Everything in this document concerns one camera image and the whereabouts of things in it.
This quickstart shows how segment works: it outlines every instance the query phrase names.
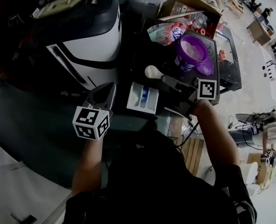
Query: plastic bag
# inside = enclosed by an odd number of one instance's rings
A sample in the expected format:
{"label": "plastic bag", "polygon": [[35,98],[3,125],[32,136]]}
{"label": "plastic bag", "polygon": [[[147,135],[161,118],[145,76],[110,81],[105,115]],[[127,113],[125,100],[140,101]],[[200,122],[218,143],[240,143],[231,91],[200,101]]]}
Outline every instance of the plastic bag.
{"label": "plastic bag", "polygon": [[167,46],[181,37],[186,30],[187,26],[185,24],[176,22],[152,26],[147,32],[151,41]]}

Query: white floor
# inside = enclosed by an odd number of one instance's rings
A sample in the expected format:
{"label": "white floor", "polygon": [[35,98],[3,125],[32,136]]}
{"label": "white floor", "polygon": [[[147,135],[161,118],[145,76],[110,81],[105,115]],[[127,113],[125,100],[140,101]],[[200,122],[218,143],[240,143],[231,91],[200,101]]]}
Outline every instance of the white floor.
{"label": "white floor", "polygon": [[[224,124],[224,127],[227,129],[230,115],[235,117],[235,114],[237,113],[251,114],[253,112],[270,112],[273,107],[266,107],[264,104],[261,104],[255,100],[255,96],[253,94],[253,85],[255,81],[253,81],[253,73],[251,69],[249,69],[251,66],[251,59],[249,59],[249,57],[254,56],[252,51],[255,49],[255,45],[253,44],[251,34],[246,29],[246,27],[254,20],[253,13],[246,6],[244,6],[244,13],[241,16],[234,14],[228,9],[225,9],[222,14],[223,16],[221,19],[227,22],[231,27],[231,33],[234,38],[234,44],[239,59],[242,80],[242,89],[238,91],[229,91],[222,94],[220,96],[219,104],[215,106],[215,109],[219,114],[219,118]],[[263,47],[270,53],[272,57],[274,57],[270,46],[265,45]],[[259,152],[250,147],[241,148],[239,151],[241,160],[244,160],[245,162],[247,162],[249,153]],[[207,154],[207,149],[204,147],[197,176],[204,178],[210,166],[211,163]]]}

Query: plastic container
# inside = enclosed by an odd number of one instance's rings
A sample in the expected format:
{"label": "plastic container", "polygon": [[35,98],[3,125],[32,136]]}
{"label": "plastic container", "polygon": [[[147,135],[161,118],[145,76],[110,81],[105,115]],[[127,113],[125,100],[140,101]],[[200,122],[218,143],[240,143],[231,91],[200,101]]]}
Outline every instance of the plastic container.
{"label": "plastic container", "polygon": [[[202,59],[195,60],[192,57],[190,57],[188,54],[186,54],[186,52],[182,48],[181,41],[188,42],[190,45],[194,46]],[[198,67],[204,61],[206,61],[207,58],[208,58],[208,49],[200,39],[191,35],[185,35],[178,41],[177,57],[175,59],[175,63],[176,65],[180,66],[180,69],[182,69],[183,71],[188,72]]]}

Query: table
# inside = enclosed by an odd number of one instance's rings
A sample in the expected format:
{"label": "table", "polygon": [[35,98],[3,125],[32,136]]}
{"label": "table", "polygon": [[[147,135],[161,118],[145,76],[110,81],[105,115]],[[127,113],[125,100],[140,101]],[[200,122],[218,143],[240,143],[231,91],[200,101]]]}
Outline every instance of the table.
{"label": "table", "polygon": [[156,19],[146,19],[140,34],[139,41],[136,45],[136,51],[134,55],[134,60],[131,66],[131,71],[133,74],[133,79],[135,82],[144,84],[160,90],[160,95],[163,93],[165,96],[164,103],[165,106],[168,104],[173,105],[176,97],[172,96],[169,92],[169,86],[163,83],[161,80],[147,79],[144,75],[144,70],[149,65],[156,66],[163,74],[175,77],[179,80],[183,80],[187,83],[191,83],[192,79],[197,77],[199,79],[210,79],[217,80],[217,94],[216,99],[212,101],[213,105],[219,103],[219,64],[217,58],[217,46],[216,42],[206,36],[202,36],[191,30],[187,30],[184,35],[192,35],[199,38],[208,48],[209,57],[214,64],[214,73],[210,76],[205,76],[200,74],[197,70],[191,70],[187,73],[182,72],[178,66],[174,63],[177,56],[176,52],[176,42],[173,42],[169,46],[162,46],[158,43],[152,42],[147,33],[147,29],[151,26],[161,24],[163,21]]}
{"label": "table", "polygon": [[239,59],[230,29],[227,26],[219,28],[214,38],[218,52],[226,51],[227,59],[219,63],[220,85],[224,87],[221,94],[227,91],[237,91],[242,88]]}
{"label": "table", "polygon": [[255,20],[247,27],[250,29],[254,41],[258,41],[262,46],[271,40],[270,35],[266,28],[262,25],[259,19],[255,18]]}

